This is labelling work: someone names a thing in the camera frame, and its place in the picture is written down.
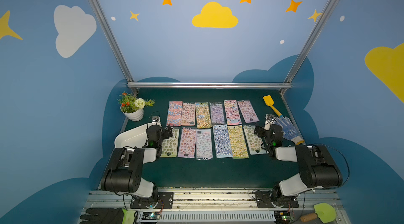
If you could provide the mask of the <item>purple sticker sheet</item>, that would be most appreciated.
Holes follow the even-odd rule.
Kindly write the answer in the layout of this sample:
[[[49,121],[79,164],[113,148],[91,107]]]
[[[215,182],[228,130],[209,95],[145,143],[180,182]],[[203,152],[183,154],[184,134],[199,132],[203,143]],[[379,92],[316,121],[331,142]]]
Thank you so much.
[[[224,125],[224,109],[222,103],[210,103],[210,115],[212,125]]]

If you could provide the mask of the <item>white lilac sticker sheet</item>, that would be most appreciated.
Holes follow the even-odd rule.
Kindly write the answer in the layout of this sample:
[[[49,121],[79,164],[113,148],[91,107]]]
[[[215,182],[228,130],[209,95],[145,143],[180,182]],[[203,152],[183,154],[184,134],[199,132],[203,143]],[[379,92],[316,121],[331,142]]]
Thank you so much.
[[[211,130],[199,129],[196,136],[196,159],[213,159],[213,149],[211,142]]]

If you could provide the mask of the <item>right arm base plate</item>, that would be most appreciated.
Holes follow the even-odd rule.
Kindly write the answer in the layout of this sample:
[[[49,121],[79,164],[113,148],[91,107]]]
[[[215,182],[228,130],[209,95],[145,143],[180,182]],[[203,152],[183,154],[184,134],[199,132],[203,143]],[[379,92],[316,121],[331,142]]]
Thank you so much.
[[[282,194],[272,194],[271,191],[254,190],[252,198],[256,201],[258,208],[298,208],[299,203],[296,197],[286,197]]]

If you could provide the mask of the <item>light pink sticker sheet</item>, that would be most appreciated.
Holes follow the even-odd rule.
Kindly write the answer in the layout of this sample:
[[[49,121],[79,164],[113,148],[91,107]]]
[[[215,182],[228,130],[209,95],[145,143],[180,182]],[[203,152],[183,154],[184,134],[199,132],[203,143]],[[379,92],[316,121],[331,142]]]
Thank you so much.
[[[183,127],[178,147],[179,158],[195,158],[197,130]]]

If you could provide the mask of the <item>pink blue cat sticker sheet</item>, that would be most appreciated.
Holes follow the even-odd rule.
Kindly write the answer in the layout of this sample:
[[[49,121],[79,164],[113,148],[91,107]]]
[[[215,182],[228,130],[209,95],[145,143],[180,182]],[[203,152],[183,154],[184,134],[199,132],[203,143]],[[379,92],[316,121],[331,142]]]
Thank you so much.
[[[168,105],[167,126],[179,127],[182,120],[182,101],[170,101]]]

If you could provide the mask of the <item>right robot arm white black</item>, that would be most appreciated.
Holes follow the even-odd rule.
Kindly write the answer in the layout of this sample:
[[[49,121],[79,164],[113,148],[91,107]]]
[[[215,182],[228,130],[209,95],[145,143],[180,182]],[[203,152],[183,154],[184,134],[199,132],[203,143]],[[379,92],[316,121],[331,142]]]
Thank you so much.
[[[297,174],[275,183],[271,191],[255,193],[259,207],[269,204],[275,208],[298,207],[297,197],[301,193],[314,189],[339,188],[348,181],[343,179],[327,146],[298,144],[284,147],[282,126],[276,124],[257,126],[254,134],[263,138],[264,149],[272,158],[298,165]]]

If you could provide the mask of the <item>green panda sticker sheet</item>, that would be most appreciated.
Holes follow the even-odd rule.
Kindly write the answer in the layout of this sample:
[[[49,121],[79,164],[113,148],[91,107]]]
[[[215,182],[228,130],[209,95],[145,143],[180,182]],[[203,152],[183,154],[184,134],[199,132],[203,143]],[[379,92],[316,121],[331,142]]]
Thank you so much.
[[[195,103],[196,105],[196,121],[198,129],[211,128],[211,119],[208,103]]]

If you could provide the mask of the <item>pale green sticker sheet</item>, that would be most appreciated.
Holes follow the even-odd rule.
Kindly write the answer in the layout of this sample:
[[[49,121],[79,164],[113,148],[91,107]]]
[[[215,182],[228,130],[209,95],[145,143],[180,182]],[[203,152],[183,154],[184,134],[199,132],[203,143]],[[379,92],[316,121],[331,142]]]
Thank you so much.
[[[175,158],[177,157],[179,129],[172,129],[173,136],[163,140],[161,158]]]

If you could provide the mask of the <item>pink bear sticker sheet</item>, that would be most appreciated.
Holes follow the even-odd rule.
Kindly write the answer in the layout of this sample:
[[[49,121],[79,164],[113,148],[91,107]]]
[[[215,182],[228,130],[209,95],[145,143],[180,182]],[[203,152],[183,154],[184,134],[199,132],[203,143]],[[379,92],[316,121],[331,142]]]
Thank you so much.
[[[246,124],[259,122],[250,100],[238,100],[237,103]]]

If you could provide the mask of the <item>white plastic storage box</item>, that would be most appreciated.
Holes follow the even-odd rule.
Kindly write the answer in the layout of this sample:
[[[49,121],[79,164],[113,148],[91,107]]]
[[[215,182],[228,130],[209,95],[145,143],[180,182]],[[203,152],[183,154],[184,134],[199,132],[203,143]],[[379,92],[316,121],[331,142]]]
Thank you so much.
[[[144,147],[146,144],[146,141],[147,141],[146,129],[153,125],[161,126],[161,123],[154,122],[154,123],[144,124],[142,126],[136,127],[134,129],[131,129],[129,131],[125,131],[125,132],[119,134],[115,138],[115,141],[114,141],[115,148],[124,148],[124,147],[142,148],[142,147]]]

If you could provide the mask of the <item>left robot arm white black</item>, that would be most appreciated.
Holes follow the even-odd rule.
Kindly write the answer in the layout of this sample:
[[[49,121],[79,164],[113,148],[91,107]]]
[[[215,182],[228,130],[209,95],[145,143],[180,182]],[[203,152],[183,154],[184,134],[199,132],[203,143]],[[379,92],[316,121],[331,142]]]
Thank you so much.
[[[159,192],[157,186],[142,178],[143,165],[157,161],[163,141],[173,136],[173,128],[160,123],[145,124],[119,134],[101,179],[101,189],[131,196],[131,209],[171,209],[173,192]]]

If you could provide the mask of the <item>white green frog sticker sheet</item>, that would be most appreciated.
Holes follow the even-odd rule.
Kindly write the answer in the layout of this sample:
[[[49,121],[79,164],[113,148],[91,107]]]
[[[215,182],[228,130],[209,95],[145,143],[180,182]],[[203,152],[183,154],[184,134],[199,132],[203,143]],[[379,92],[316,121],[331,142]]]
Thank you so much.
[[[260,137],[254,134],[255,126],[244,125],[243,131],[247,141],[249,153],[251,155],[266,154],[266,150],[262,147],[263,141]]]

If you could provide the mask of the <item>yellow green sticker sheet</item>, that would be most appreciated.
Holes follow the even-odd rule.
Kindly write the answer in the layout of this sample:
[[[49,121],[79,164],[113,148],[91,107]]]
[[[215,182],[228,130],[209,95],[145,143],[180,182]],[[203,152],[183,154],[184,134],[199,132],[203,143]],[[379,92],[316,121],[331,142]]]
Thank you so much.
[[[227,128],[233,159],[249,158],[242,126],[228,126]]]

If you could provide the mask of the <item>pink bonbon drop sticker sheet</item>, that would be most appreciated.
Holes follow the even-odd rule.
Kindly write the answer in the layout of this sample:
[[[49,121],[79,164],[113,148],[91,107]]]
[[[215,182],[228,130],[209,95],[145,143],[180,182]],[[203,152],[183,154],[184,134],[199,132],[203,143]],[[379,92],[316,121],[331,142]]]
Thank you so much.
[[[195,126],[195,114],[196,114],[195,103],[183,103],[181,125]]]

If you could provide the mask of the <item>blue penguin sticker sheet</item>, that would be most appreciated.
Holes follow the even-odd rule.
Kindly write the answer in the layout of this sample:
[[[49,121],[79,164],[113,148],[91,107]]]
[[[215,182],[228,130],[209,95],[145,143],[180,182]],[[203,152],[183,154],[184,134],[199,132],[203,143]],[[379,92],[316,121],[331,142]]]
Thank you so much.
[[[214,142],[217,158],[232,157],[232,150],[227,125],[213,125]]]

